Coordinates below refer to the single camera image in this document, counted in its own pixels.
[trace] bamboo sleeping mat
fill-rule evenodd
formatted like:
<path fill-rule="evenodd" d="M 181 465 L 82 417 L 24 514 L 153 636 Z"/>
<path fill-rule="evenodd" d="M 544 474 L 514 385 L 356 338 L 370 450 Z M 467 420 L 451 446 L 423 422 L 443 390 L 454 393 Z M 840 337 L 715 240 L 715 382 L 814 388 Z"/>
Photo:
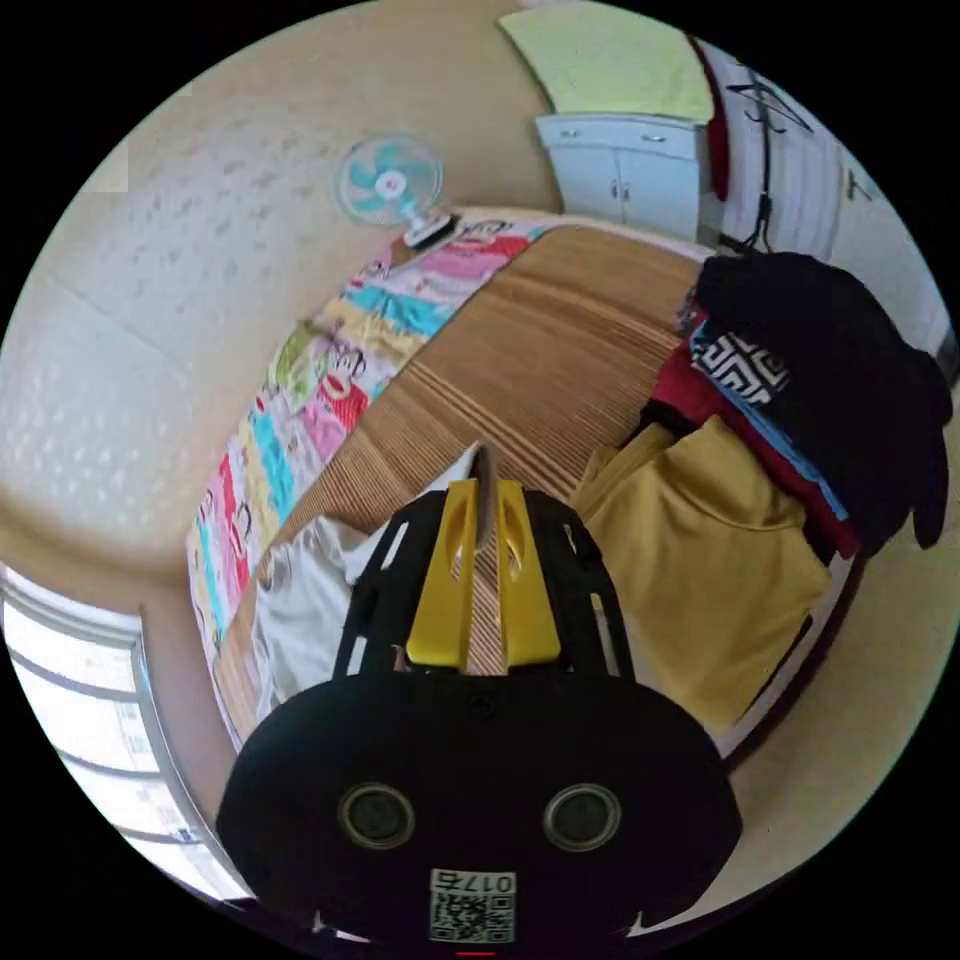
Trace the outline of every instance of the bamboo sleeping mat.
<path fill-rule="evenodd" d="M 475 440 L 496 449 L 500 476 L 567 499 L 594 448 L 636 422 L 699 268 L 602 229 L 548 231 L 392 381 L 275 542 L 320 514 L 376 529 Z M 213 664 L 241 740 L 259 694 L 255 596 L 251 580 Z M 501 671 L 495 542 L 477 556 L 471 669 Z"/>

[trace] blue clothing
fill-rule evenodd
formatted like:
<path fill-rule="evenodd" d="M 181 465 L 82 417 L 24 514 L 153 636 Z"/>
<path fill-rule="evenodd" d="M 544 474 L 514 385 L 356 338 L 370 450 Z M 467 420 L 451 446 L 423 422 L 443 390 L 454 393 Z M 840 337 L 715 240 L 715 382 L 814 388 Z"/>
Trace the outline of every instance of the blue clothing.
<path fill-rule="evenodd" d="M 700 350 L 706 349 L 712 343 L 712 337 L 709 332 L 705 329 L 708 321 L 704 321 L 700 324 L 697 330 L 694 332 L 693 336 L 690 338 L 690 349 L 693 352 L 698 352 Z M 703 370 L 701 367 L 697 368 L 700 370 L 704 376 L 710 376 L 710 374 Z M 787 460 L 793 464 L 797 473 L 800 474 L 806 480 L 809 480 L 811 483 L 815 483 L 819 488 L 820 492 L 823 494 L 823 499 L 826 500 L 827 505 L 834 512 L 838 520 L 847 520 L 849 514 L 844 508 L 843 504 L 840 502 L 837 495 L 833 492 L 830 487 L 830 484 L 827 483 L 823 474 L 817 469 L 817 467 L 811 463 L 790 441 L 790 438 L 783 433 L 777 427 L 775 423 L 767 419 L 762 413 L 760 413 L 757 408 L 748 403 L 736 390 L 733 390 L 731 387 L 728 387 L 726 384 L 721 383 L 718 380 L 715 380 L 713 377 L 710 377 L 710 382 L 720 391 L 750 422 L 750 425 L 763 437 L 767 443 L 773 447 L 777 453 L 785 457 Z"/>

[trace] green towel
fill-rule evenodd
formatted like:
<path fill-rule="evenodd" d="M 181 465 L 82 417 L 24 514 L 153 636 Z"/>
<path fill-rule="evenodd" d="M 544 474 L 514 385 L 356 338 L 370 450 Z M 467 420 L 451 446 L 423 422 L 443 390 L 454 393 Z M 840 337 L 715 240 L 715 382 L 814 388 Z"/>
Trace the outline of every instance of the green towel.
<path fill-rule="evenodd" d="M 557 113 L 643 113 L 694 123 L 713 97 L 679 30 L 604 3 L 566 3 L 502 17 Z"/>

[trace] colorful bedsheet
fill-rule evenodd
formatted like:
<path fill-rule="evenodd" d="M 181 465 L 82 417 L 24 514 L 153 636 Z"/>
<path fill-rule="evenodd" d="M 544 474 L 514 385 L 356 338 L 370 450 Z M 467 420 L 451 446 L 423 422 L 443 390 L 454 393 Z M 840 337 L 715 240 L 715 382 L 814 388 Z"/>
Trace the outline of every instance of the colorful bedsheet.
<path fill-rule="evenodd" d="M 281 344 L 187 535 L 208 661 L 299 499 L 413 355 L 548 222 L 465 219 L 418 258 L 395 244 Z"/>

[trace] electric fan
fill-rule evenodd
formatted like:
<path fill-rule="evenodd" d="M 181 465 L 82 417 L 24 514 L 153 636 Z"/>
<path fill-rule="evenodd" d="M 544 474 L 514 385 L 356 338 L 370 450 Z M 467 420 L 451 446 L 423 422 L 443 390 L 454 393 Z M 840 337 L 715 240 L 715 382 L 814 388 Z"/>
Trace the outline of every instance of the electric fan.
<path fill-rule="evenodd" d="M 396 226 L 408 222 L 403 242 L 422 247 L 453 227 L 450 214 L 431 213 L 443 184 L 440 161 L 406 137 L 356 144 L 340 168 L 338 195 L 347 213 L 361 223 Z"/>

